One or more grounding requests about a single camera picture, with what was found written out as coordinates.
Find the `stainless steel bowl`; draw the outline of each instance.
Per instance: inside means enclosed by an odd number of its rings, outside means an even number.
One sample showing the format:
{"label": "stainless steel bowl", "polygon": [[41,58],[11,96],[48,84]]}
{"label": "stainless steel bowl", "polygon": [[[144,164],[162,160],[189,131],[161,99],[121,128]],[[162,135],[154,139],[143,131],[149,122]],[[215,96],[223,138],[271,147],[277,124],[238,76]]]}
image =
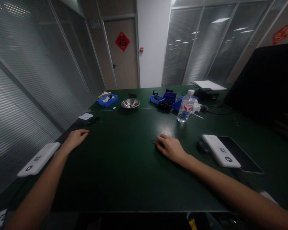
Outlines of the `stainless steel bowl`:
{"label": "stainless steel bowl", "polygon": [[[133,105],[133,103],[135,102],[134,104],[134,107],[132,108],[128,108],[128,105],[131,106]],[[133,98],[130,98],[130,99],[127,99],[127,100],[124,100],[122,103],[121,103],[121,106],[124,108],[124,109],[135,109],[137,108],[139,105],[140,105],[140,101],[138,99],[133,99]]]}

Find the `white paper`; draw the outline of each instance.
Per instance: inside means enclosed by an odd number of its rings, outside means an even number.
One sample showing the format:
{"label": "white paper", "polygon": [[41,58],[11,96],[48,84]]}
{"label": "white paper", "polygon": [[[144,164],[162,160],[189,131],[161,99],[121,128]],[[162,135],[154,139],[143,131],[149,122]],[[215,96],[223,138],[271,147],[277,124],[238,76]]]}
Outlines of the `white paper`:
{"label": "white paper", "polygon": [[87,119],[91,118],[92,116],[94,116],[94,115],[89,114],[89,113],[85,113],[82,116],[80,116],[79,118],[82,120],[87,120]]}
{"label": "white paper", "polygon": [[226,88],[216,84],[216,83],[213,83],[211,81],[191,81],[193,84],[195,85],[198,85],[199,87],[201,88],[210,88],[212,90],[227,90]]}

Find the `blue storage box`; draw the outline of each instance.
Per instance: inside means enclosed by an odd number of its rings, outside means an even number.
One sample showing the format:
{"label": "blue storage box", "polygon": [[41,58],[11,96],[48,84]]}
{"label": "blue storage box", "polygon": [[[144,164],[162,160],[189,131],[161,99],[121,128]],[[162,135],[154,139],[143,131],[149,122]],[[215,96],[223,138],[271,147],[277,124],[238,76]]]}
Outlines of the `blue storage box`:
{"label": "blue storage box", "polygon": [[182,100],[179,100],[172,105],[172,107],[175,111],[177,111],[177,112],[179,111],[180,106],[181,106],[181,102],[182,102]]}
{"label": "blue storage box", "polygon": [[[106,98],[107,98],[108,96],[110,96],[110,95],[114,96],[114,98],[111,99],[111,100],[108,100],[106,103],[104,103],[102,100],[106,99]],[[115,102],[118,101],[118,96],[117,96],[117,95],[115,95],[115,94],[110,94],[110,95],[107,95],[107,96],[104,96],[104,97],[102,97],[102,98],[99,98],[99,99],[97,100],[97,101],[98,101],[98,104],[100,104],[100,105],[102,105],[102,106],[104,106],[104,107],[108,107],[108,106],[110,106],[110,105],[112,105],[113,103],[115,103]]]}
{"label": "blue storage box", "polygon": [[171,102],[175,102],[176,101],[176,96],[177,93],[170,93],[170,92],[166,92],[163,97],[166,101],[171,101]]}
{"label": "blue storage box", "polygon": [[155,104],[159,104],[159,102],[164,101],[165,99],[157,94],[150,96],[150,101]]}

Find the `water bottle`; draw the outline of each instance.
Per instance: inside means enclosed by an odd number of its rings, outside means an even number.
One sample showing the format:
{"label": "water bottle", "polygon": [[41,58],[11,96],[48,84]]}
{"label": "water bottle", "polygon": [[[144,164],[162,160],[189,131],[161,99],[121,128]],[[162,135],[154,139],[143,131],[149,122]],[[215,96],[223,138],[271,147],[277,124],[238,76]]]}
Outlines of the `water bottle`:
{"label": "water bottle", "polygon": [[184,96],[181,102],[181,106],[178,112],[178,121],[180,122],[186,122],[192,112],[193,105],[195,104],[195,101],[197,101],[193,94],[194,90],[189,89],[188,94]]}

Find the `door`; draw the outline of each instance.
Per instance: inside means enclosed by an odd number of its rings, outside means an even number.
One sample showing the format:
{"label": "door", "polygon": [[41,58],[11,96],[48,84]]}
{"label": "door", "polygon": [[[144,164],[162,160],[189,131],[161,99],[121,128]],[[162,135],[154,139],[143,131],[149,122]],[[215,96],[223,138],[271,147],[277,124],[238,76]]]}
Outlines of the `door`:
{"label": "door", "polygon": [[[135,20],[105,22],[105,29],[118,89],[138,88]],[[116,42],[117,39],[123,41],[123,43]]]}

